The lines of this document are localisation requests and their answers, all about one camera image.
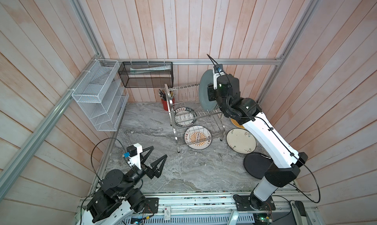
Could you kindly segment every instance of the white plate with orange pattern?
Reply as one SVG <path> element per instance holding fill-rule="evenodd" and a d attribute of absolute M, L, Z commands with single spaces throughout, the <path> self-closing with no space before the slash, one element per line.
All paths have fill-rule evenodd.
<path fill-rule="evenodd" d="M 200 125 L 188 128 L 185 132 L 184 138 L 185 142 L 189 144 L 188 146 L 196 150 L 203 150 L 209 147 L 212 143 L 211 132 Z"/>

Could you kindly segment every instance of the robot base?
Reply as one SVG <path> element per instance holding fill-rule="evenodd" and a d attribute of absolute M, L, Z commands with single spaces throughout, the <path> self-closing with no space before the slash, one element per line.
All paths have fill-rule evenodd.
<path fill-rule="evenodd" d="M 250 200 L 249 200 L 250 196 L 237 196 L 236 199 L 236 207 L 237 207 L 237 211 L 251 211 L 251 210 L 258 210 L 258 209 L 254 209 L 250 203 Z M 265 210 L 270 210 L 270 207 L 271 207 L 271 210 L 276 210 L 276 207 L 275 207 L 275 203 L 274 201 L 272 200 L 272 196 L 270 196 L 265 202 L 264 204 L 261 206 L 261 209 L 265 209 Z"/>

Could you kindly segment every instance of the cream plate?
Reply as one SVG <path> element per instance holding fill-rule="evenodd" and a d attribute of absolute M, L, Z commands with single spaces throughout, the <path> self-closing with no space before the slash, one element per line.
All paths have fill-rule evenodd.
<path fill-rule="evenodd" d="M 230 148 L 241 154 L 253 152 L 256 147 L 254 136 L 241 128 L 234 128 L 228 132 L 227 143 Z"/>
<path fill-rule="evenodd" d="M 210 133 L 210 131 L 200 125 L 196 125 L 196 126 L 192 126 L 191 128 L 188 128 L 184 135 L 185 142 L 187 144 L 194 143 L 194 144 L 189 144 L 189 147 L 196 150 L 203 150 L 209 147 L 209 145 L 212 142 L 212 139 L 209 139 L 206 141 L 204 140 L 211 137 L 212 137 L 212 134 Z"/>
<path fill-rule="evenodd" d="M 177 108 L 175 111 L 175 125 L 179 127 L 190 127 L 196 121 L 195 111 L 189 107 L 180 107 Z"/>

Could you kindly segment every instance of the wooden wall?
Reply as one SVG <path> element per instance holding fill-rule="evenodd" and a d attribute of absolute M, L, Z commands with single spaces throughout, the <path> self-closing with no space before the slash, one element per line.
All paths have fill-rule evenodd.
<path fill-rule="evenodd" d="M 80 0 L 106 58 L 280 57 L 310 0 Z M 257 99 L 275 66 L 227 66 Z M 211 66 L 174 66 L 175 86 Z M 132 88 L 129 101 L 156 101 Z"/>
<path fill-rule="evenodd" d="M 0 0 L 0 171 L 94 54 L 68 0 Z M 71 223 L 106 137 L 72 103 L 0 202 L 0 223 Z"/>
<path fill-rule="evenodd" d="M 377 223 L 376 2 L 323 0 L 262 102 L 285 140 L 309 156 L 326 224 Z M 303 167 L 298 183 L 317 198 Z"/>

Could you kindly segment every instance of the black mesh basket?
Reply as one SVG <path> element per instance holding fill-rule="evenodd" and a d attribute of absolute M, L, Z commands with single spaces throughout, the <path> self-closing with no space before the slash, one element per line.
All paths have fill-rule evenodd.
<path fill-rule="evenodd" d="M 164 70 L 148 70 L 160 67 Z M 120 64 L 118 74 L 125 87 L 173 87 L 172 62 L 129 62 Z"/>

